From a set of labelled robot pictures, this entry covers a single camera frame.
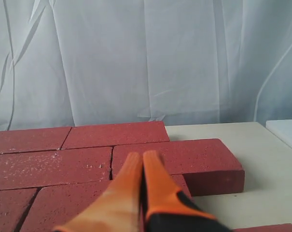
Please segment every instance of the red brick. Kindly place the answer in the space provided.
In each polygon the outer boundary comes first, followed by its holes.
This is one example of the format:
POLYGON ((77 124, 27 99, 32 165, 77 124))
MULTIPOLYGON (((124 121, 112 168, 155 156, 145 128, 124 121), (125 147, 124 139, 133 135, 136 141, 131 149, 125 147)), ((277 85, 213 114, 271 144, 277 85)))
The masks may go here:
POLYGON ((185 193, 185 195, 187 195, 189 198, 192 198, 190 191, 188 189, 188 186, 186 185, 186 182, 183 178, 182 175, 172 175, 171 176, 173 178, 173 180, 175 181, 175 183, 182 188, 182 191, 185 193))
POLYGON ((111 147, 0 156, 0 190, 109 180, 111 147))
POLYGON ((105 191, 109 181, 43 188, 37 195, 21 232, 50 232, 82 212, 105 191))
POLYGON ((0 131, 0 154, 60 149, 71 127, 0 131))
POLYGON ((62 149, 166 142, 161 121, 74 127, 62 149))
POLYGON ((0 231, 14 231, 28 208, 36 189, 0 191, 0 231))
POLYGON ((219 139, 121 145, 113 149, 112 172, 117 175, 131 151, 158 150, 169 174, 182 174, 192 196, 242 192, 244 170, 219 139))
POLYGON ((281 224, 272 226, 259 226, 245 229, 237 229, 235 232, 292 232, 292 224, 281 224))

